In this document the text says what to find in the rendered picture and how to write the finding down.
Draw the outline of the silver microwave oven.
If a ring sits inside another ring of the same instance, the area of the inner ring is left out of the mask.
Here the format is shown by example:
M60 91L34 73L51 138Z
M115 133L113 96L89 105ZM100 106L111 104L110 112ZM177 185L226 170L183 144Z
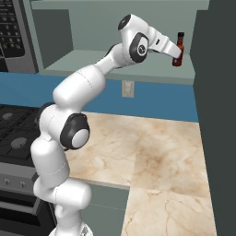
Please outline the silver microwave oven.
M23 0L0 0L0 72L38 72Z

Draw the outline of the dark grey tall cabinet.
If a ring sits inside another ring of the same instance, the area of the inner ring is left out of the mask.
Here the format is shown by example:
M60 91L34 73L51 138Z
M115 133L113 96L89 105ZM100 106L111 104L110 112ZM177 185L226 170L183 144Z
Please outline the dark grey tall cabinet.
M236 236L236 0L196 14L195 102L218 236Z

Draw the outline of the black and silver stove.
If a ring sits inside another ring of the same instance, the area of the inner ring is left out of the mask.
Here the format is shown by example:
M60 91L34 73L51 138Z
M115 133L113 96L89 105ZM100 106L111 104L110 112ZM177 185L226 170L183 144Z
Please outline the black and silver stove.
M0 104L0 236L48 236L55 228L53 205L33 193L38 174L30 146L39 136L37 112L36 108ZM4 179L11 184L5 185Z

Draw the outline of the red sauce bottle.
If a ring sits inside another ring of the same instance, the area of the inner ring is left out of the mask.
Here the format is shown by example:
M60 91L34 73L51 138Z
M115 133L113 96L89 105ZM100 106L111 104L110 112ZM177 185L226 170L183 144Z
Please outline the red sauce bottle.
M182 65L183 51L184 51L183 37L184 37L184 33L183 32L179 32L178 33L178 39L177 39L177 46L181 49L181 54L180 54L180 56L178 58L174 58L172 60L172 65L173 66L181 66Z

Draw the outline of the white wall outlet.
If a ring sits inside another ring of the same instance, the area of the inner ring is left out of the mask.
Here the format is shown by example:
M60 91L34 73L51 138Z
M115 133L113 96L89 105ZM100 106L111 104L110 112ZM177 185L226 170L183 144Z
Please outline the white wall outlet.
M133 98L135 96L135 82L134 81L122 81L122 96L124 98Z

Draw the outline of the grey-green open wall cabinet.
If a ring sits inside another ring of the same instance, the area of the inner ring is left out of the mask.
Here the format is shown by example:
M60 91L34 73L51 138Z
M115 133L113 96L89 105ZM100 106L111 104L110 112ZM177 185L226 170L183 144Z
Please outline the grey-green open wall cabinet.
M174 67L169 56L150 53L141 65L112 71L108 78L191 85L195 70L190 56L196 13L209 0L23 0L39 71L68 76L99 61L121 41L120 20L127 14L177 41L183 37L183 64Z

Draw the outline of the grey-green base cabinet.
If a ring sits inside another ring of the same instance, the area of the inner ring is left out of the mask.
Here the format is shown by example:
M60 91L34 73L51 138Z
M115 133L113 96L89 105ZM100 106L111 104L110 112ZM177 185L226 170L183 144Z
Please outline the grey-green base cabinet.
M81 216L93 236L121 236L130 188L113 183L86 183L91 187L92 198Z

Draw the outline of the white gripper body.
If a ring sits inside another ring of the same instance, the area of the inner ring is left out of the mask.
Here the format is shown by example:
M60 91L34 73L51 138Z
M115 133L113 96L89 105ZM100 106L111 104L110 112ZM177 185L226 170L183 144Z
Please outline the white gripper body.
M172 58L178 59L182 53L182 50L171 40L168 40L163 52Z

